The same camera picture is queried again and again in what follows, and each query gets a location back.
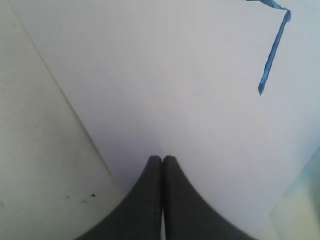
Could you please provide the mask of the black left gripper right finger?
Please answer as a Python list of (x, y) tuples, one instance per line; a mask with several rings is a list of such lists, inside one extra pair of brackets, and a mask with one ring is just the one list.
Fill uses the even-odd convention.
[(162, 209), (167, 240), (253, 239), (210, 207), (174, 156), (162, 164)]

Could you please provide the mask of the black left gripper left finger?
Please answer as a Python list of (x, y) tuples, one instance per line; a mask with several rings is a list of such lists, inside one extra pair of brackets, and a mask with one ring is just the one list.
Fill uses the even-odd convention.
[(80, 240), (160, 240), (162, 165), (151, 156), (137, 183), (122, 202)]

